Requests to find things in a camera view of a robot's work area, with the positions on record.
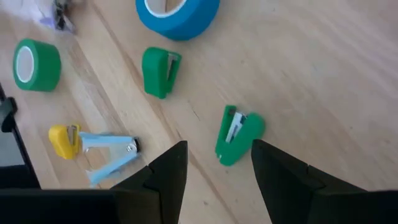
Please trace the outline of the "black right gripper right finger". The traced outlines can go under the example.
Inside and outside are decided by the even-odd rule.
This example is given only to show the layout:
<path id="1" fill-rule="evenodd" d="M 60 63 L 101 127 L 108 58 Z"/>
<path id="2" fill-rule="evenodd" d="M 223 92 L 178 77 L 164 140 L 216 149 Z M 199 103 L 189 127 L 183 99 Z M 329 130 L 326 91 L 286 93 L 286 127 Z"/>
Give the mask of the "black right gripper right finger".
<path id="1" fill-rule="evenodd" d="M 272 224 L 371 224 L 367 191 L 266 143 L 252 164 Z"/>

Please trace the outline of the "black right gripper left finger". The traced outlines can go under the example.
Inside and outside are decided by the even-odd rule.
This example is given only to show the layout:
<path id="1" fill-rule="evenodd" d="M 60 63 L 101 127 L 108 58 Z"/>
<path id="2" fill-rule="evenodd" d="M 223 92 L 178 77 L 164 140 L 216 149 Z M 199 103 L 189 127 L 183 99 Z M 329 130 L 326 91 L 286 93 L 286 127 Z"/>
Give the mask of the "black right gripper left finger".
<path id="1" fill-rule="evenodd" d="M 180 141 L 118 183 L 120 224 L 178 224 L 187 182 L 188 142 Z"/>

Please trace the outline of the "light blue staple remover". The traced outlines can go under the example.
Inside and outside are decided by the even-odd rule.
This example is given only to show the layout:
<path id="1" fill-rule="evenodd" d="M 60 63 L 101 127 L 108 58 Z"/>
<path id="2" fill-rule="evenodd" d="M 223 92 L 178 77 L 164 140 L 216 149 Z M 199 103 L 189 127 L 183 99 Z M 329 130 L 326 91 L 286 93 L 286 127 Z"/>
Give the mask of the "light blue staple remover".
<path id="1" fill-rule="evenodd" d="M 117 174 L 125 165 L 140 155 L 141 147 L 137 137 L 115 134 L 93 134 L 79 132 L 82 153 L 85 156 L 101 156 L 97 164 L 89 162 L 86 175 L 90 187 L 102 183 Z"/>

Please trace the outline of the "green mini stapler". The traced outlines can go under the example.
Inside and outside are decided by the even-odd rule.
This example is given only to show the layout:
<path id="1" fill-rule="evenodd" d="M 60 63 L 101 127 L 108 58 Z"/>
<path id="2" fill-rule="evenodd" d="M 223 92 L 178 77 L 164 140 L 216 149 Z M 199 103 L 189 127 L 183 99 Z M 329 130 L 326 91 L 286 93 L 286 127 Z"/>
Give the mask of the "green mini stapler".
<path id="1" fill-rule="evenodd" d="M 261 139 L 266 129 L 264 118 L 257 113 L 244 114 L 235 105 L 226 105 L 215 146 L 218 161 L 231 166 L 251 147 L 253 140 Z"/>
<path id="2" fill-rule="evenodd" d="M 160 47 L 149 47 L 142 56 L 144 90 L 164 99 L 172 92 L 182 56 Z"/>

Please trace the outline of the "yellow mini stapler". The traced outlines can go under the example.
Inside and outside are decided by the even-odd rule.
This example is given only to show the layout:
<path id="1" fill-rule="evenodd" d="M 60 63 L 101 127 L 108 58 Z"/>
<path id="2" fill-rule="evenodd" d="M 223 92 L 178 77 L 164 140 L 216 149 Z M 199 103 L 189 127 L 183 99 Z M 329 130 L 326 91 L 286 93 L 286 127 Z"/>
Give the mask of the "yellow mini stapler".
<path id="1" fill-rule="evenodd" d="M 56 124 L 49 129 L 49 140 L 58 156 L 63 159 L 74 159 L 80 150 L 81 126 Z"/>

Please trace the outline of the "blue tape roll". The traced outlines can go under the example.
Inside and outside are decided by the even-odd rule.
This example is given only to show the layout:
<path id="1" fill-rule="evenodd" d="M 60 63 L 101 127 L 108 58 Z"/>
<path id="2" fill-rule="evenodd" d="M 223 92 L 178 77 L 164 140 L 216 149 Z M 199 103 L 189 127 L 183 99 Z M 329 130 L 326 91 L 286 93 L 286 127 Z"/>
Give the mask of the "blue tape roll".
<path id="1" fill-rule="evenodd" d="M 220 0 L 136 0 L 141 22 L 150 30 L 172 40 L 190 40 L 200 35 L 215 18 Z"/>

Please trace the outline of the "green tape roll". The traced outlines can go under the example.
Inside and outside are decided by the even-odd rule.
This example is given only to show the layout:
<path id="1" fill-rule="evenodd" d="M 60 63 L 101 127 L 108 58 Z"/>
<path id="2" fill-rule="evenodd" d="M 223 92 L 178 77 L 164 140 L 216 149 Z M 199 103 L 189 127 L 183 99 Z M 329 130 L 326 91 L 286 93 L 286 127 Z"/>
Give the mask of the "green tape roll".
<path id="1" fill-rule="evenodd" d="M 21 90 L 53 91 L 61 74 L 62 63 L 56 46 L 34 39 L 22 39 L 16 46 L 12 71 Z"/>

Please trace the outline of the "lavender staple remover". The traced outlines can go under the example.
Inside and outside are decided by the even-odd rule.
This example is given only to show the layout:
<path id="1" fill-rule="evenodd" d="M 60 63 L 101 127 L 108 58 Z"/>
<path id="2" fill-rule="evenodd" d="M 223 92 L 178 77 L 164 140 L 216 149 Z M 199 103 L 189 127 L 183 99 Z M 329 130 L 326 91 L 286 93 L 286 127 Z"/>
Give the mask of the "lavender staple remover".
<path id="1" fill-rule="evenodd" d="M 44 16 L 39 22 L 58 31 L 74 33 L 75 26 L 68 18 L 72 0 L 52 0 L 50 15 Z"/>

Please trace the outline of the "black aluminium table frame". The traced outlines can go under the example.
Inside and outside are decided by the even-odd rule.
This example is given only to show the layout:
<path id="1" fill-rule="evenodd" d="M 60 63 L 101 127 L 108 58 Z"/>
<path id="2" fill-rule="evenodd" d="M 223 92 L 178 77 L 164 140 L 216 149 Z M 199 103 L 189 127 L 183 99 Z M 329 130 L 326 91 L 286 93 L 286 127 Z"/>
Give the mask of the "black aluminium table frame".
<path id="1" fill-rule="evenodd" d="M 18 107 L 0 85 L 0 189 L 39 189 L 40 184 L 16 124 Z"/>

